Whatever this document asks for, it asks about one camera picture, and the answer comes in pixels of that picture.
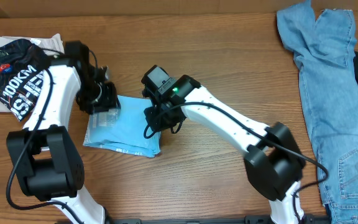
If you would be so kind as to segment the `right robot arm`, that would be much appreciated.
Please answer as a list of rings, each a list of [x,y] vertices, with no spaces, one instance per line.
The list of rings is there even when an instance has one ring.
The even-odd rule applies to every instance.
[[[166,129],[176,134],[186,119],[203,125],[242,154],[248,181],[269,201],[272,223],[305,222],[299,190],[306,161],[284,124],[254,121],[219,101],[194,78],[183,75],[176,80],[158,65],[141,82],[143,96],[152,101],[144,111],[145,138]]]

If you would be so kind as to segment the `light blue t-shirt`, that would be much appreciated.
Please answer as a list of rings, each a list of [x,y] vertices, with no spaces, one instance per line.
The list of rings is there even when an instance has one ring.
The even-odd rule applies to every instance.
[[[144,110],[152,106],[149,99],[119,96],[119,109],[89,117],[84,146],[109,149],[125,154],[153,158],[160,153],[160,133],[144,138],[147,125]]]

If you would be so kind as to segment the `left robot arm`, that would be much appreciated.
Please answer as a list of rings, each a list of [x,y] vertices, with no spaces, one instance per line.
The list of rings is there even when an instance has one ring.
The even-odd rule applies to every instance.
[[[94,52],[79,40],[66,42],[51,56],[31,117],[7,135],[13,168],[6,200],[16,210],[56,206],[72,223],[112,223],[105,207],[85,187],[81,156],[68,133],[77,103],[88,114],[119,109],[121,104],[108,67],[90,64]]]

